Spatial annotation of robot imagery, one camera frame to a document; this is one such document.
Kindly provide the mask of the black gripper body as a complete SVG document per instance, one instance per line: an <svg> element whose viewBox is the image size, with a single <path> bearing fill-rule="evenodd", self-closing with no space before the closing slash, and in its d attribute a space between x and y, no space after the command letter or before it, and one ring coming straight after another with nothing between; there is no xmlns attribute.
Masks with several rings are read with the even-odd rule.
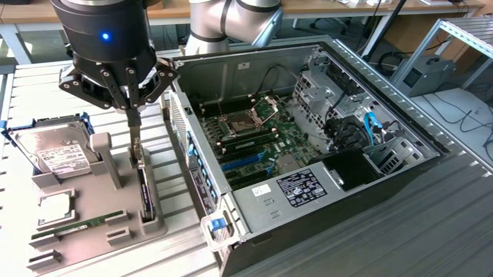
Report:
<svg viewBox="0 0 493 277"><path fill-rule="evenodd" d="M73 51L74 70L60 76L70 91L82 77L112 92L142 96L156 57L149 45L145 1L52 1Z"/></svg>

